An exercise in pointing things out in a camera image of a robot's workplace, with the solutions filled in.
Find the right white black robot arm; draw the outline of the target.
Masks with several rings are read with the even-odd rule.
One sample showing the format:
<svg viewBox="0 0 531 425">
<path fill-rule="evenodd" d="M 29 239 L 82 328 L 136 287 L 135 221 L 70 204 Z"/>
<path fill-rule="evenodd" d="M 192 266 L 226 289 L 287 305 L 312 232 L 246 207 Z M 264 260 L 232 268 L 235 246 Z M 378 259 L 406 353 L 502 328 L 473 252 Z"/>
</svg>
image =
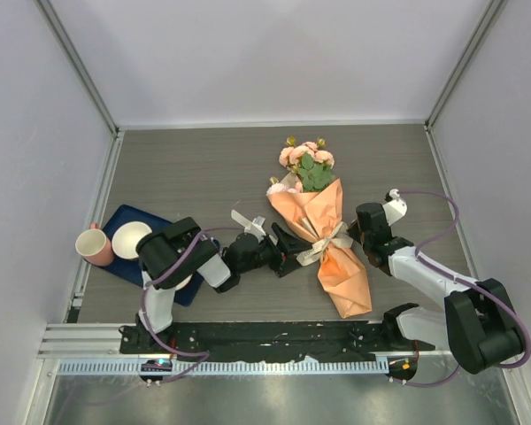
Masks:
<svg viewBox="0 0 531 425">
<path fill-rule="evenodd" d="M 401 198 L 386 204 L 365 203 L 357 206 L 357 218 L 349 230 L 372 266 L 409 283 L 443 309 L 438 314 L 417 305 L 399 308 L 396 318 L 381 329 L 385 345 L 400 350 L 419 339 L 447 348 L 474 375 L 514 356 L 526 357 L 530 343 L 504 285 L 495 279 L 477 281 L 458 274 L 412 242 L 394 236 L 391 226 L 405 214 L 406 203 Z"/>
</svg>

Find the cream ribbon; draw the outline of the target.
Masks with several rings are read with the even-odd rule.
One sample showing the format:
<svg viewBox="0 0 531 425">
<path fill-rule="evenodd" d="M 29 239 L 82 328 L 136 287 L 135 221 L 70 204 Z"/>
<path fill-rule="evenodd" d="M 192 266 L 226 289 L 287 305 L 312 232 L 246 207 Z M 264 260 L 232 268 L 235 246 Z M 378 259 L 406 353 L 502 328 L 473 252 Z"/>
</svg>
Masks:
<svg viewBox="0 0 531 425">
<path fill-rule="evenodd" d="M 241 215 L 236 210 L 231 211 L 231 219 L 234 220 L 239 225 L 243 226 L 244 228 L 244 222 L 247 219 L 243 215 Z M 316 261 L 320 261 L 323 252 L 327 249 L 327 247 L 332 243 L 337 248 L 350 248 L 353 244 L 353 240 L 348 234 L 347 226 L 344 222 L 340 222 L 329 234 L 329 236 L 322 238 L 318 240 L 317 242 L 312 244 L 312 247 L 308 251 L 304 251 L 296 255 L 296 259 L 299 261 L 301 266 L 308 266 Z M 275 236 L 272 236 L 271 234 L 267 233 L 267 236 L 263 239 L 266 241 L 272 241 L 273 243 L 276 241 Z"/>
</svg>

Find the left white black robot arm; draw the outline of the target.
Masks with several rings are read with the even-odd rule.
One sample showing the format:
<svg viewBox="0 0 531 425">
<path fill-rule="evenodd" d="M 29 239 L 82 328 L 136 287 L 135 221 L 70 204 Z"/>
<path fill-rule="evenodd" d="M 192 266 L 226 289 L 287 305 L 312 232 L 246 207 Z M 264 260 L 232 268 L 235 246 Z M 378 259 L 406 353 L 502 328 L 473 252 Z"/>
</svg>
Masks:
<svg viewBox="0 0 531 425">
<path fill-rule="evenodd" d="M 146 235 L 136 245 L 143 278 L 139 339 L 148 351 L 160 353 L 169 346 L 175 292 L 183 283 L 200 276 L 216 292 L 224 293 L 243 274 L 261 267 L 283 277 L 301 267 L 297 256 L 312 247 L 276 223 L 266 232 L 261 216 L 248 220 L 233 210 L 231 218 L 243 232 L 224 248 L 190 217 Z"/>
</svg>

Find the kraft wrapping paper sheet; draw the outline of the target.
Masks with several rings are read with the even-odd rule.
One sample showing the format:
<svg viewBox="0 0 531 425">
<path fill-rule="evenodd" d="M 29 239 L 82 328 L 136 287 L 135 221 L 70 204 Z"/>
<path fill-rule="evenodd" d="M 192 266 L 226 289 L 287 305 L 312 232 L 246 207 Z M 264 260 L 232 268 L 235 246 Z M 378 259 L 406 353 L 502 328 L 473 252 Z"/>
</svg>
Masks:
<svg viewBox="0 0 531 425">
<path fill-rule="evenodd" d="M 291 174 L 270 185 L 266 196 L 289 228 L 312 247 L 297 255 L 297 263 L 317 264 L 319 283 L 343 319 L 372 311 L 366 267 L 352 250 L 353 240 L 343 221 L 343 192 L 336 179 L 320 192 L 298 191 Z"/>
</svg>

